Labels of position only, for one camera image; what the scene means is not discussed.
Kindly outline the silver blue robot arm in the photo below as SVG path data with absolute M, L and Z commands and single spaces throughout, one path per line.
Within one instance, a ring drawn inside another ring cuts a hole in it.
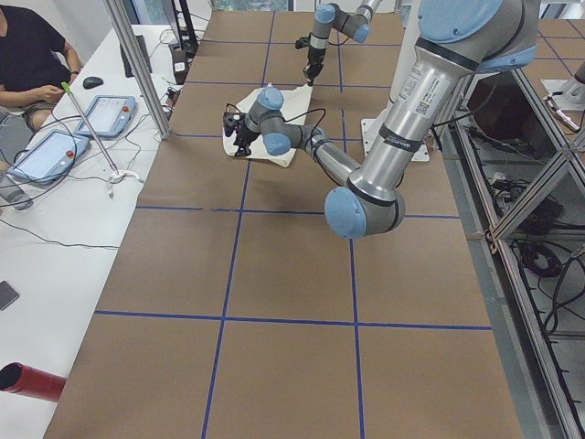
M 262 141 L 269 155 L 303 150 L 336 182 L 326 197 L 330 229 L 344 239 L 394 230 L 405 214 L 399 181 L 457 83 L 476 73 L 514 70 L 537 50 L 536 1 L 424 1 L 416 13 L 415 62 L 363 162 L 338 149 L 314 125 L 282 115 L 283 94 L 262 89 L 246 112 L 226 112 L 223 131 L 236 156 Z
M 364 43 L 370 33 L 370 23 L 378 10 L 380 1 L 363 1 L 352 14 L 334 3 L 320 4 L 314 12 L 314 25 L 307 37 L 300 37 L 295 48 L 308 48 L 307 65 L 303 75 L 309 86 L 319 76 L 324 66 L 324 57 L 329 37 L 334 29 L 357 43 Z

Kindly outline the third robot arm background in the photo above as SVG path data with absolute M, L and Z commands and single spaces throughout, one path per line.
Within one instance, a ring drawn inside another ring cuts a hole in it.
M 543 100 L 553 112 L 584 110 L 584 64 L 568 80 L 542 80 L 547 95 Z

